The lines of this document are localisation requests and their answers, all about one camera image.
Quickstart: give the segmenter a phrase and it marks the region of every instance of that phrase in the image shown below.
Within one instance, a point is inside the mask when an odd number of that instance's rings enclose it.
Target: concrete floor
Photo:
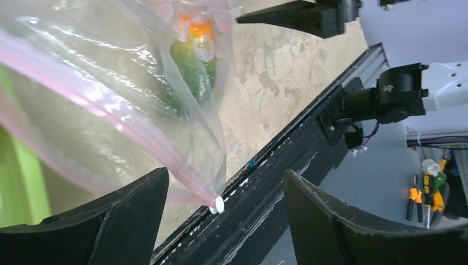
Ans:
[[[287,2],[238,1],[243,12]],[[261,24],[235,25],[233,39],[232,71],[219,112],[227,147],[227,179],[367,49],[359,22],[349,23],[346,34],[328,40]],[[131,153],[131,145],[125,148]],[[143,159],[134,160],[145,173],[154,168]],[[95,198],[53,174],[46,181],[54,214]],[[197,208],[168,205],[156,245]]]

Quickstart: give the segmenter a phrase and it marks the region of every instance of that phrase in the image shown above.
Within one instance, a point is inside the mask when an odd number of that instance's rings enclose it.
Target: pliers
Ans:
[[[409,200],[406,207],[406,220],[411,221],[413,219],[413,208],[416,203],[418,209],[418,222],[423,222],[423,202],[422,202],[422,191],[418,188],[418,175],[413,176],[413,187],[409,190]]]

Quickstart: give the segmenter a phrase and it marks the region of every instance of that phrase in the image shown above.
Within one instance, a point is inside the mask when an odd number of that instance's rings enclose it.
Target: metal frame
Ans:
[[[316,120],[331,93],[355,77],[371,85],[385,67],[380,45],[364,52],[229,181],[225,213],[197,210],[154,251],[151,264],[261,263],[289,226],[283,172],[297,171],[319,185],[348,152],[344,141],[330,146]]]

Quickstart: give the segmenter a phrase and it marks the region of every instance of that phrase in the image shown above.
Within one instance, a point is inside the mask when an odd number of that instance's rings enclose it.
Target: plastic bag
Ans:
[[[226,172],[215,100],[230,59],[225,2],[6,0],[2,7],[0,62],[14,70],[22,106],[10,104],[10,112],[26,114],[20,138],[40,142],[52,169],[108,192],[163,164],[188,187],[172,182],[168,201],[215,206]],[[54,166],[60,157],[68,171]]]

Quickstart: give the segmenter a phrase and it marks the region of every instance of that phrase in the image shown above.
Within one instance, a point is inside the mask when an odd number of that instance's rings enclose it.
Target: cable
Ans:
[[[410,147],[424,147],[424,148],[434,148],[434,149],[443,149],[443,150],[468,150],[468,147],[447,147],[447,146],[438,146],[438,145],[414,145]]]
[[[446,149],[446,150],[468,150],[468,148],[463,147],[444,147],[440,145],[453,145],[453,144],[468,144],[468,137],[467,136],[441,136],[435,137],[431,139],[420,139],[417,140],[408,140],[407,146],[408,147],[426,147],[426,148],[436,148],[436,149]]]
[[[351,127],[353,127],[354,130],[356,130],[356,132],[358,132],[359,136],[361,136],[362,138],[371,138],[372,136],[374,136],[379,130],[379,126],[380,126],[380,123],[377,121],[377,123],[375,124],[374,130],[368,136],[364,136],[361,133],[361,129],[355,123],[351,123]]]

